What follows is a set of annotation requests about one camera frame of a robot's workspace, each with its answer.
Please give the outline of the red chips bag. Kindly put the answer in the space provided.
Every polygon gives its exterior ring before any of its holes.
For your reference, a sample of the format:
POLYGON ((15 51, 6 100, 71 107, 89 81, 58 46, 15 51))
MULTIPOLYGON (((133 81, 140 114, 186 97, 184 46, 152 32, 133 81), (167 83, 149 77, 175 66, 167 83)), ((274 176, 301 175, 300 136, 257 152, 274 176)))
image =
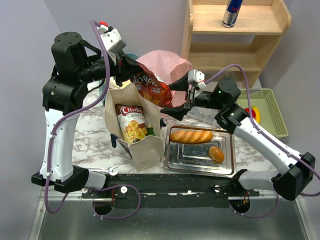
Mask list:
POLYGON ((169 87, 158 80, 154 74, 139 72, 131 78, 139 94, 149 102, 161 108, 171 108, 172 94, 169 87))

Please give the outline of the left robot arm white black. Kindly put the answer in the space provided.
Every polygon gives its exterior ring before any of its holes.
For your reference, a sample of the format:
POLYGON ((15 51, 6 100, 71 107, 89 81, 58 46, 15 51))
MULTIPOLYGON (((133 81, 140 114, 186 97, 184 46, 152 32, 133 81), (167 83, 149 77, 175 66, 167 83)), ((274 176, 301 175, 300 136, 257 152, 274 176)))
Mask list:
POLYGON ((135 60, 124 54, 126 46, 116 29, 99 34, 100 48, 85 41, 77 32, 57 35, 51 46, 54 67, 43 86, 45 109, 45 153, 39 172, 31 182, 42 187, 53 186, 61 193, 93 188, 101 198, 107 197, 111 185, 106 175, 75 166, 72 152, 76 125, 88 95, 88 84, 116 78, 121 85, 140 70, 135 60))

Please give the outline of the yellow banana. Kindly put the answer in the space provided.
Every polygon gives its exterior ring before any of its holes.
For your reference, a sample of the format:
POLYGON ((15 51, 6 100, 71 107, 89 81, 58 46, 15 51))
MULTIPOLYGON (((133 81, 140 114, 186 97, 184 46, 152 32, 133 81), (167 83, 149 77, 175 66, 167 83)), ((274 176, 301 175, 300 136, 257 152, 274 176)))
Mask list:
POLYGON ((254 119, 259 124, 261 122, 260 110, 256 106, 252 106, 251 109, 254 111, 254 119))

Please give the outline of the beige canvas tote bag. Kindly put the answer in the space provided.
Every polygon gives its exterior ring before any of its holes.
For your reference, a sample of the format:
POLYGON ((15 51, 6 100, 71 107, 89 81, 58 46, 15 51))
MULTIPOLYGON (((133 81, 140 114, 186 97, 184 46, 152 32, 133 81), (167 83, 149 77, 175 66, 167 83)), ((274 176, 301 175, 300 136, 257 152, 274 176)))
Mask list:
POLYGON ((107 130, 113 137, 113 147, 120 144, 132 158, 136 170, 143 171, 162 162, 164 144, 161 137, 160 111, 156 105, 144 99, 132 83, 122 89, 110 89, 105 97, 104 121, 107 130), (155 136, 145 136, 135 143, 127 143, 123 139, 115 105, 141 106, 148 125, 153 126, 155 136))

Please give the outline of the red apple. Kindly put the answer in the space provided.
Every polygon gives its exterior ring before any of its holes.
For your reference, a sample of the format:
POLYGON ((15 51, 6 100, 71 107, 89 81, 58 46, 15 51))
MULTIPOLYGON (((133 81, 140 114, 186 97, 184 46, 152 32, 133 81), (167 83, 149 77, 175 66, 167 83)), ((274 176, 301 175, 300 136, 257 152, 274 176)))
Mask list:
MULTIPOLYGON (((244 110, 245 110, 248 114, 250 113, 250 109, 249 109, 249 108, 245 108, 244 110)), ((251 115, 252 115, 253 118, 256 117, 256 113, 255 113, 255 111, 254 111, 253 109, 251 109, 251 115)))

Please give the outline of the white cassava chips bag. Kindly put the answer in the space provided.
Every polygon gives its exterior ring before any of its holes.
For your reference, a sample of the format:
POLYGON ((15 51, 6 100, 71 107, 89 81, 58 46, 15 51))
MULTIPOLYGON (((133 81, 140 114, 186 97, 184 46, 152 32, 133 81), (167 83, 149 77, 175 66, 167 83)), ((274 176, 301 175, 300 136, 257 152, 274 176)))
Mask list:
POLYGON ((125 142, 133 144, 146 136, 147 122, 141 106, 116 104, 115 110, 125 142))

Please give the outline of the pink plastic grocery bag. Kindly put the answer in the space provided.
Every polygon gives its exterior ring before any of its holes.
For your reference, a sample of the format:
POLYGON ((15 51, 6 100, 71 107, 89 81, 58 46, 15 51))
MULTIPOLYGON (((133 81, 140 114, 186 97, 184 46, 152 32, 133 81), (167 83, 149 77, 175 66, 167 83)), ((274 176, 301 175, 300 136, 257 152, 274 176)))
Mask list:
MULTIPOLYGON (((181 79, 193 68, 188 60, 166 50, 153 50, 139 57, 137 61, 167 86, 181 79)), ((178 107, 184 103, 185 93, 183 91, 170 92, 172 94, 172 107, 178 107)))

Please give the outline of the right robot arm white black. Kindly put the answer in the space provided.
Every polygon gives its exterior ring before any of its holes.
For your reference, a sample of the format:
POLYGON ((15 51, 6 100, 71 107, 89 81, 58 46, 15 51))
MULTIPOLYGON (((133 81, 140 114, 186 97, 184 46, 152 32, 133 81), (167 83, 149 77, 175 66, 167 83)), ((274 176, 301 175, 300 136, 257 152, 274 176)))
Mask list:
POLYGON ((234 80, 223 78, 209 92, 185 75, 168 87, 171 91, 185 92, 185 102, 178 107, 164 108, 161 113, 181 121, 193 107, 217 110, 214 118, 222 129, 249 143, 276 168, 274 173, 238 171, 230 183, 234 195, 241 196, 247 190, 269 190, 293 201, 312 181, 315 157, 309 152, 299 153, 259 126, 236 103, 241 91, 234 80))

